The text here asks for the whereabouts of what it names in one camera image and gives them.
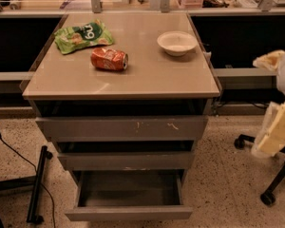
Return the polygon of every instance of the open drawer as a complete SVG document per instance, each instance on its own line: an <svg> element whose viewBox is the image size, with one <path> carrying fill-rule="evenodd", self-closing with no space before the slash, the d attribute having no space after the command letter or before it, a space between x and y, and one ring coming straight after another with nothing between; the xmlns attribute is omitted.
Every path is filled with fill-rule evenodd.
<svg viewBox="0 0 285 228"><path fill-rule="evenodd" d="M199 140L206 116L37 118L50 142Z"/></svg>
<svg viewBox="0 0 285 228"><path fill-rule="evenodd" d="M65 170L189 169L194 141L54 142Z"/></svg>
<svg viewBox="0 0 285 228"><path fill-rule="evenodd" d="M177 170L83 172L71 221L189 219Z"/></svg>

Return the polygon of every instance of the white bowl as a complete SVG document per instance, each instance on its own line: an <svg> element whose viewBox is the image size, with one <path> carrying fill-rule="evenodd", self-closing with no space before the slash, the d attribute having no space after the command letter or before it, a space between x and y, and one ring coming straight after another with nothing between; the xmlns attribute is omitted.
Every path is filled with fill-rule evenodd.
<svg viewBox="0 0 285 228"><path fill-rule="evenodd" d="M182 31L170 31L159 36L158 44L171 56L182 56L197 46L198 40Z"/></svg>

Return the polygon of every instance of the red soda can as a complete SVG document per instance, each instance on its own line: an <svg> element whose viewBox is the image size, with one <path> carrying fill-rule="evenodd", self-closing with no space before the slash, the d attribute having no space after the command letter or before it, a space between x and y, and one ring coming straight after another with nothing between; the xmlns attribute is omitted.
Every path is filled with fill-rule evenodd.
<svg viewBox="0 0 285 228"><path fill-rule="evenodd" d="M128 64L128 56L120 50L99 47L93 49L91 63L97 68L125 70Z"/></svg>

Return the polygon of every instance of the green chip bag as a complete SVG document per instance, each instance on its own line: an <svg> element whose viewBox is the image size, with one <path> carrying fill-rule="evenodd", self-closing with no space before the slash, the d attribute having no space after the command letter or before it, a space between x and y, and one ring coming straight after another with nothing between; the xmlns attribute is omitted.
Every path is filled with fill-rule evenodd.
<svg viewBox="0 0 285 228"><path fill-rule="evenodd" d="M113 44L111 33L99 19L81 27L60 28L54 35L57 48L63 54L77 49Z"/></svg>

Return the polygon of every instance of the floor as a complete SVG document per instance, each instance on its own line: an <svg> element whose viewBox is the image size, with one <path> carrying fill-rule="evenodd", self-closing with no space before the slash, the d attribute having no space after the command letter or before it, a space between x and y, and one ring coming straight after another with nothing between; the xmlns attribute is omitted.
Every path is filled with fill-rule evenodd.
<svg viewBox="0 0 285 228"><path fill-rule="evenodd" d="M0 109L3 139L37 164L46 144L54 157L47 161L43 184L53 196L55 224L61 228L187 228L187 227L285 227L285 180L275 190L276 203L264 205L259 195L266 189L285 160L278 154L259 160L233 146L240 133L255 135L262 115L209 117L195 159L182 187L185 205L193 207L188 220L70 222L64 212L73 207L76 185L58 162L57 153L37 127L29 108ZM33 167L0 142L0 181L34 175ZM35 227L26 223L30 191L0 192L0 217L6 228ZM36 227L54 227L52 203L42 191L39 214L44 222Z"/></svg>

